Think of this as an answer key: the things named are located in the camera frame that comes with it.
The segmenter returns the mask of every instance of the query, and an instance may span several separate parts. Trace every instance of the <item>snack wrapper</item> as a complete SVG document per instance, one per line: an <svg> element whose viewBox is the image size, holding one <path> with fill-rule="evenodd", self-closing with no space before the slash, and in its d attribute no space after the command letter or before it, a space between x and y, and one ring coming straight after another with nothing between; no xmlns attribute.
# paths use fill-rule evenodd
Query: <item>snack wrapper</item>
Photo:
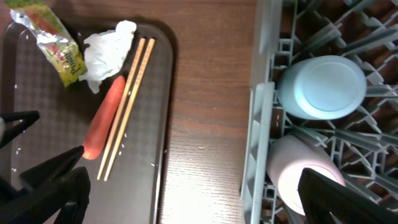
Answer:
<svg viewBox="0 0 398 224"><path fill-rule="evenodd" d="M29 28L37 46L55 67L63 84L78 80L86 65L77 43L42 0L5 0L12 19Z"/></svg>

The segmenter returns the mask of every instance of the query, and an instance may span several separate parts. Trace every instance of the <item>white napkin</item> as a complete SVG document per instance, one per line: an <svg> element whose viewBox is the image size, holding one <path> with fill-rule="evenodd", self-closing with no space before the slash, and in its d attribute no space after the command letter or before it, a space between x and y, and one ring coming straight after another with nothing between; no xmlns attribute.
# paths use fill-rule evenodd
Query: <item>white napkin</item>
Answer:
<svg viewBox="0 0 398 224"><path fill-rule="evenodd" d="M90 46L85 50L87 72L79 80L87 80L93 93L100 91L102 80L118 73L131 48L137 25L131 21L121 21L116 30L93 34L84 43Z"/></svg>

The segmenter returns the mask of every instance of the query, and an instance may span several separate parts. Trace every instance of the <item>wooden chopstick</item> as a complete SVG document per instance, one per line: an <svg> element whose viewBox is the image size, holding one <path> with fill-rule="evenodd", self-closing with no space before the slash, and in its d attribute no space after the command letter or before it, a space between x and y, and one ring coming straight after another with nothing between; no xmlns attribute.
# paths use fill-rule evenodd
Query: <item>wooden chopstick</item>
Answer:
<svg viewBox="0 0 398 224"><path fill-rule="evenodd" d="M116 133L116 129L118 128L118 124L120 121L120 117L122 115L124 104L126 104L127 95L129 93L129 90L130 90L130 87L132 84L132 80L134 79L134 74L136 73L136 70L138 67L138 62L139 62L139 59L141 58L142 50L145 46L145 41L146 41L145 38L141 38L139 40L137 52L136 52L136 55L134 56L134 60L132 61L131 69L130 69L130 72L129 72L129 75L128 75L127 81L126 81L126 86L124 87L123 95L122 95L118 110L116 112L116 116L114 117L114 120L113 120L111 132L109 133L108 140L106 141L104 156L102 157L101 166L99 167L97 180L100 180L102 171L104 170L106 159L108 158L109 150L111 149L113 138Z"/></svg>
<svg viewBox="0 0 398 224"><path fill-rule="evenodd" d="M129 99L129 103L127 104L126 112L124 113L123 120L122 120L122 123L120 125L120 129L119 129L119 133L118 133L118 136L117 136L116 141L115 141L115 145L113 146L113 151L112 151L112 154L111 154L111 158L109 160L108 168L106 169L104 181L108 180L109 173L111 172L111 169L112 169L112 166L113 166L113 162L115 160L116 154L118 153L120 142L121 142L122 137L123 137L123 132L124 132L124 130L126 128L126 125L127 125L127 122L128 122L129 116L130 116L130 112L132 110L132 106L133 106L133 104L134 104L134 102L136 100L137 92L138 92L139 86L141 84L142 78L143 78L143 76L145 74L145 69L146 69L147 64L148 64L150 53L152 52L152 49L154 48L154 44L155 44L155 39L150 39L149 43L148 43L148 46L146 48L145 54L144 54L144 58L142 59L141 66L140 66L138 74L137 74L136 82L134 83L134 86L132 88L132 92L131 92L131 96L130 96L130 99Z"/></svg>

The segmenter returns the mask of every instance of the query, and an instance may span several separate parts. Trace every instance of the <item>wood grain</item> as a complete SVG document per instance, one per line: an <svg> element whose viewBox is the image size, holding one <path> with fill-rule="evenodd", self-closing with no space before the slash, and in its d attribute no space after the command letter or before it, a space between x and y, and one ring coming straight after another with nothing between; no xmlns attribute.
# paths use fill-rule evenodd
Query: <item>wood grain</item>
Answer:
<svg viewBox="0 0 398 224"><path fill-rule="evenodd" d="M65 20L142 16L174 31L178 56L159 223L240 223L256 1L46 2ZM0 30L10 21L0 1Z"/></svg>

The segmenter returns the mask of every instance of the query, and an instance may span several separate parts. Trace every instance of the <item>gray dish rack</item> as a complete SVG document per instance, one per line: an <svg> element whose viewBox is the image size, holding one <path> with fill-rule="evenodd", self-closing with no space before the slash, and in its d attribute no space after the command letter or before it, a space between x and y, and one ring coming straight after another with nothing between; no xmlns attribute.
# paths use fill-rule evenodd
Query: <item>gray dish rack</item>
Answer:
<svg viewBox="0 0 398 224"><path fill-rule="evenodd" d="M346 186L398 212L398 0L257 0L251 99L241 187L245 224L304 223L266 177L269 144L294 134L325 148ZM340 55L365 73L355 112L333 121L287 114L275 83L291 64Z"/></svg>

